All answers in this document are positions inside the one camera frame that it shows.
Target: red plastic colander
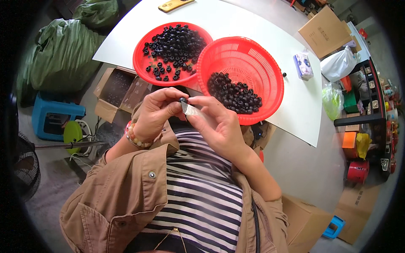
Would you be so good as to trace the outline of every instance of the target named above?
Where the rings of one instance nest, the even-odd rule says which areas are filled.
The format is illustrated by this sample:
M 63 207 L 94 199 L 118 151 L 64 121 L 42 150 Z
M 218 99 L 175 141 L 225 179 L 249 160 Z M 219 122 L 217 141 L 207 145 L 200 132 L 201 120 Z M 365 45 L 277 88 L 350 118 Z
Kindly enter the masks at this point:
M 232 83 L 246 83 L 262 97 L 257 113 L 238 114 L 241 125 L 253 125 L 273 115 L 284 95 L 281 70 L 258 43 L 244 37 L 225 37 L 208 44 L 197 63 L 198 84 L 210 96 L 207 81 L 213 72 L 228 73 Z
M 145 42 L 148 42 L 148 43 L 152 42 L 152 37 L 155 36 L 156 34 L 161 34 L 163 32 L 163 27 L 165 27 L 165 26 L 175 27 L 177 24 L 180 24 L 181 26 L 188 25 L 188 28 L 190 28 L 192 30 L 197 30 L 198 34 L 202 38 L 204 38 L 204 41 L 207 43 L 207 45 L 212 42 L 212 38 L 208 34 L 208 32 L 206 32 L 201 27 L 188 23 L 188 22 L 171 22 L 171 23 L 166 23 L 166 24 L 160 25 L 160 26 L 152 29 L 138 42 L 138 44 L 135 47 L 134 54 L 132 55 L 132 64 L 134 65 L 134 69 L 135 69 L 136 73 L 143 80 L 147 81 L 148 83 L 158 85 L 158 86 L 182 85 L 182 86 L 186 86 L 186 87 L 188 85 L 193 85 L 193 84 L 197 83 L 197 75 L 194 74 L 194 75 L 190 76 L 190 73 L 186 72 L 186 71 L 180 72 L 180 79 L 177 81 L 173 81 L 175 69 L 173 69 L 170 73 L 168 73 L 166 71 L 162 75 L 162 78 L 164 76 L 168 76 L 170 81 L 164 82 L 163 80 L 162 81 L 156 80 L 156 77 L 153 75 L 153 71 L 146 72 L 146 70 L 145 70 L 147 66 L 152 66 L 152 68 L 154 68 L 154 67 L 157 67 L 158 62 L 163 63 L 163 59 L 161 59 L 161 58 L 154 59 L 150 54 L 148 56 L 143 55 L 142 49 L 145 46 Z M 167 65 L 170 65 L 171 67 L 173 67 L 173 64 L 171 62 L 168 62 L 167 64 L 163 63 L 163 66 L 165 69 L 166 69 Z M 187 65 L 191 65 L 193 67 L 193 69 L 195 69 L 195 66 L 193 66 L 193 64 L 191 63 L 191 60 L 189 60 L 187 62 Z

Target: gold necklace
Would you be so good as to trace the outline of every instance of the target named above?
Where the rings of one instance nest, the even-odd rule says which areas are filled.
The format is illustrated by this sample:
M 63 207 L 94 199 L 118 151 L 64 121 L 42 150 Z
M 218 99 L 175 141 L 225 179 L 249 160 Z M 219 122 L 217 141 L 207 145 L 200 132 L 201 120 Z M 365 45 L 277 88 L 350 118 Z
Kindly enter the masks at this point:
M 173 231 L 178 232 L 180 234 L 181 242 L 183 243 L 183 247 L 184 247 L 184 252 L 187 253 L 187 250 L 185 249 L 185 244 L 184 244 L 184 241 L 183 241 L 183 237 L 181 236 L 181 233 L 180 233 L 179 229 L 176 228 L 176 227 L 174 227 L 173 230 L 171 230 L 169 233 L 167 233 L 167 235 L 163 238 L 163 240 L 161 240 L 160 243 L 153 250 L 156 250 L 159 247 L 159 245 L 166 239 L 166 237 L 168 237 L 169 234 L 171 234 L 171 232 L 173 232 Z

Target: beaded bracelet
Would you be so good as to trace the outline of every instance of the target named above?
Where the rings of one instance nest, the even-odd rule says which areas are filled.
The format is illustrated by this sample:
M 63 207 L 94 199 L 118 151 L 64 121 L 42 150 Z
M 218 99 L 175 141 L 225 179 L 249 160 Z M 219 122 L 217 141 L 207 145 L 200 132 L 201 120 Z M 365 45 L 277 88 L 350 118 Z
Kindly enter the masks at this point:
M 129 140 L 129 142 L 131 142 L 133 145 L 135 145 L 137 147 L 141 147 L 141 148 L 150 147 L 152 145 L 151 142 L 142 143 L 140 140 L 138 140 L 138 138 L 134 134 L 134 126 L 135 126 L 135 123 L 131 123 L 131 121 L 130 121 L 130 122 L 128 122 L 128 124 L 125 128 L 125 135 L 127 136 L 127 139 Z

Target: gold phone case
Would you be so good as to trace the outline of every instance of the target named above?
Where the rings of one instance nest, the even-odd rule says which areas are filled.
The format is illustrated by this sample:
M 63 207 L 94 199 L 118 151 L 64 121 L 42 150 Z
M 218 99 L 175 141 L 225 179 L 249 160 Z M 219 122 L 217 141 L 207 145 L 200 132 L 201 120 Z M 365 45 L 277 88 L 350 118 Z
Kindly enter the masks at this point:
M 185 0 L 185 1 L 171 0 L 171 1 L 168 1 L 168 2 L 160 5 L 158 8 L 159 8 L 159 10 L 161 10 L 165 13 L 168 13 L 169 11 L 179 8 L 180 6 L 183 6 L 185 4 L 188 4 L 189 2 L 194 2 L 194 0 Z

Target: black and white stripes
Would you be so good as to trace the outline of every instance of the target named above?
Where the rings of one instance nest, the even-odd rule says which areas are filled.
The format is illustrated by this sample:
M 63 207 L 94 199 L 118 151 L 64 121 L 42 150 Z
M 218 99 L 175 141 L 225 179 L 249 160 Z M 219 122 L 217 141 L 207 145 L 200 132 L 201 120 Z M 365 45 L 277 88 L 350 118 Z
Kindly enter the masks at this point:
M 142 232 L 168 233 L 204 252 L 235 252 L 242 215 L 242 189 L 230 177 L 231 163 L 200 133 L 176 133 L 180 150 L 167 158 L 168 204 Z

